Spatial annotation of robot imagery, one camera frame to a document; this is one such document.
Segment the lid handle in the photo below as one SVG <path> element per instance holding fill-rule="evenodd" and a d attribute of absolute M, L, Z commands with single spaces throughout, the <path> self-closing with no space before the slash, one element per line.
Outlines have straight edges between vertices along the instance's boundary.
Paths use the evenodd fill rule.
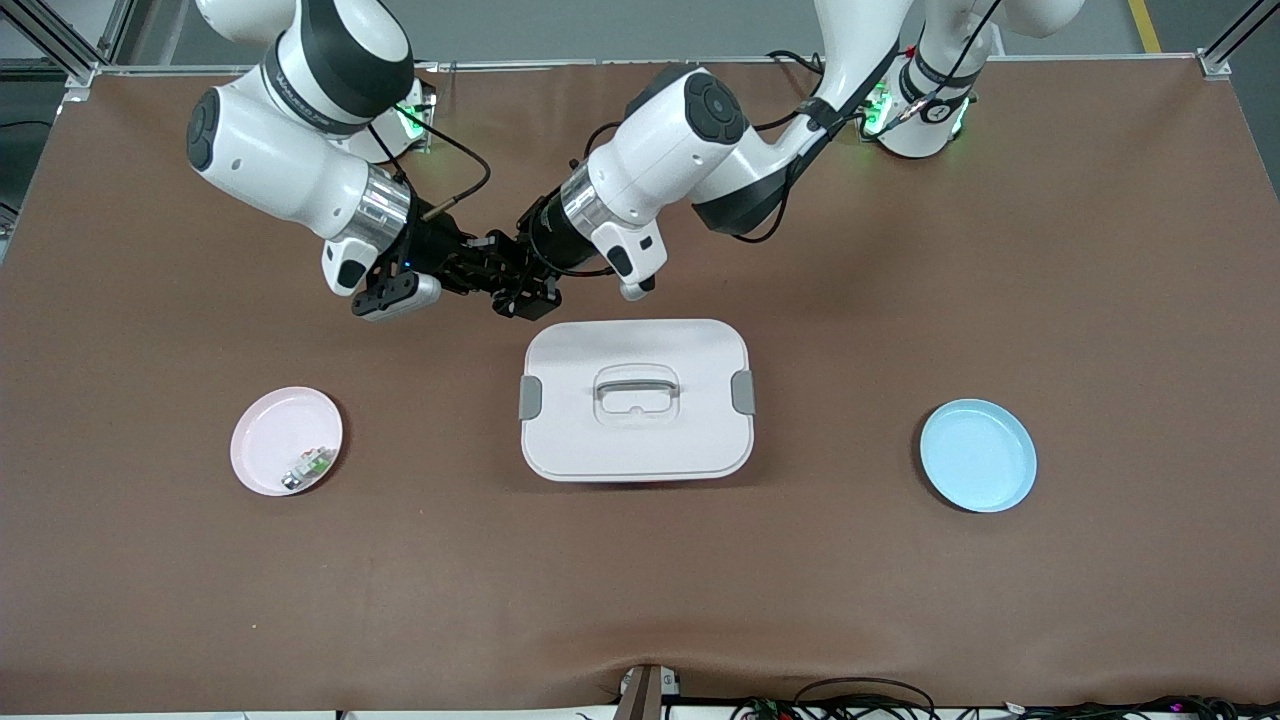
<path fill-rule="evenodd" d="M 595 397 L 598 400 L 604 400 L 604 396 L 611 392 L 645 392 L 645 391 L 659 391 L 667 395 L 676 396 L 680 395 L 680 387 L 671 380 L 611 380 L 607 383 L 600 383 L 595 386 Z"/>

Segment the pink plate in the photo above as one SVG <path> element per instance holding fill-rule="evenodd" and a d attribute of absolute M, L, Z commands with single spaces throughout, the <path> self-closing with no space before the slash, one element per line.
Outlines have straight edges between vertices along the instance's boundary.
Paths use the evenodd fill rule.
<path fill-rule="evenodd" d="M 248 489 L 270 496 L 300 493 L 282 483 L 303 452 L 328 447 L 342 450 L 342 416 L 329 397 L 308 387 L 269 392 L 248 406 L 232 433 L 232 469 Z"/>

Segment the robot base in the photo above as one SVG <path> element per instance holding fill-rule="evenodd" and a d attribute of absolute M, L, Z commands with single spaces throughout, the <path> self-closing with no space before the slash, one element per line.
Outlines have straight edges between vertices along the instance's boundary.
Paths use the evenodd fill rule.
<path fill-rule="evenodd" d="M 419 108 L 426 105 L 426 109 L 421 113 L 421 119 L 426 124 L 431 124 L 433 115 L 435 111 L 435 88 L 428 85 L 425 88 L 422 81 L 413 78 L 413 87 L 404 96 L 404 100 L 399 101 L 399 105 L 407 105 L 408 108 Z M 396 108 L 390 108 L 381 115 L 374 118 L 370 123 L 374 129 L 378 131 L 378 137 L 383 138 L 387 143 L 387 149 L 392 151 L 392 155 L 399 158 L 408 151 L 413 143 L 422 141 L 425 143 L 431 142 L 431 136 L 420 127 L 412 126 L 404 115 L 401 115 Z M 339 150 L 346 150 L 356 158 L 365 160 L 366 163 L 385 163 L 387 154 L 374 140 L 374 136 L 365 128 L 351 137 L 344 137 L 342 140 L 333 140 L 334 147 Z"/>
<path fill-rule="evenodd" d="M 901 77 L 909 58 L 899 58 L 890 65 L 884 79 L 877 86 L 868 101 L 867 124 L 863 132 L 874 135 L 890 118 L 897 115 L 908 106 L 906 92 L 902 90 Z M 876 138 L 890 152 L 901 158 L 928 158 L 942 150 L 947 141 L 960 132 L 960 123 L 969 109 L 970 100 L 966 99 L 957 110 L 947 105 L 931 105 L 920 114 L 888 131 Z"/>

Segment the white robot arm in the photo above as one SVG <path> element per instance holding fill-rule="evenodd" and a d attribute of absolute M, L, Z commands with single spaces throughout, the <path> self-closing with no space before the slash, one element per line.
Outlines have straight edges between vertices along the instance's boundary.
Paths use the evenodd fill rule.
<path fill-rule="evenodd" d="M 227 193 L 301 223 L 325 240 L 330 290 L 352 295 L 406 225 L 410 192 L 335 147 L 403 99 L 413 82 L 408 40 L 378 0 L 291 0 L 288 27 L 257 67 L 209 90 L 192 113 L 187 155 Z M 236 37 L 276 31 L 283 3 L 259 3 L 260 24 L 205 0 Z"/>
<path fill-rule="evenodd" d="M 732 234 L 764 220 L 884 74 L 911 1 L 815 0 L 827 70 L 772 145 L 705 69 L 668 68 L 627 105 L 613 138 L 526 213 L 541 220 L 521 232 L 538 246 L 589 240 L 617 270 L 623 296 L 641 296 L 667 256 L 658 210 L 689 197 L 708 228 Z"/>
<path fill-rule="evenodd" d="M 1030 37 L 1048 37 L 1071 22 L 1083 4 L 1084 0 L 928 0 L 915 55 L 901 58 L 890 68 L 887 106 L 874 126 L 865 129 L 904 158 L 938 152 L 957 129 L 956 118 L 991 55 L 995 26 Z M 984 17 L 991 22 L 982 24 Z M 951 68 L 956 72 L 947 79 Z M 920 106 L 913 108 L 909 118 L 887 127 L 886 120 L 916 102 Z"/>
<path fill-rule="evenodd" d="M 913 0 L 814 0 L 827 53 L 822 82 L 813 96 L 796 108 L 796 118 L 776 142 L 765 142 L 748 126 L 722 161 L 698 168 L 699 177 L 689 188 L 687 197 L 709 229 L 749 241 L 768 237 L 768 233 L 762 238 L 741 236 L 764 222 L 827 143 L 845 124 L 863 114 L 864 102 L 886 74 L 891 76 L 891 85 L 899 76 L 908 78 L 897 87 L 909 86 L 909 90 L 896 94 L 899 102 L 887 114 L 900 118 L 878 140 L 902 155 L 937 152 L 950 137 L 952 126 L 943 124 L 943 120 L 965 100 L 989 54 L 989 24 L 965 51 L 979 18 L 996 9 L 1000 12 L 993 13 L 995 19 L 1007 23 L 1010 29 L 1043 37 L 1070 22 L 1083 0 L 927 0 L 925 29 L 914 63 L 899 53 L 899 33 L 911 4 Z M 961 53 L 965 54 L 964 61 L 956 68 L 955 77 L 947 79 Z M 891 67 L 902 68 L 902 72 L 895 74 Z M 680 77 L 680 73 L 659 76 L 632 106 L 644 104 L 643 109 L 648 109 L 648 104 L 669 102 L 669 96 L 662 95 L 663 85 Z M 614 138 L 593 152 L 591 160 L 598 155 L 608 156 L 614 142 L 626 145 L 623 152 L 643 150 L 666 156 L 669 142 L 658 141 L 644 149 L 627 142 L 626 138 L 634 137 L 632 124 L 666 122 L 654 120 L 650 113 L 631 111 L 632 106 L 628 106 L 627 119 Z M 678 111 L 671 105 L 663 108 L 657 113 L 663 118 Z M 562 187 L 562 193 L 579 191 L 581 182 L 575 182 L 580 179 L 576 176 Z M 672 184 L 671 193 L 684 187 Z"/>

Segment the container lid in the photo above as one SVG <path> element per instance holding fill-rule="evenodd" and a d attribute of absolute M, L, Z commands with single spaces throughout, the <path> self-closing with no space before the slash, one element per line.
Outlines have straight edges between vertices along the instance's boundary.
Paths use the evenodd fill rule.
<path fill-rule="evenodd" d="M 562 323 L 521 379 L 521 445 L 562 482 L 721 478 L 746 462 L 755 396 L 746 343 L 718 320 Z"/>

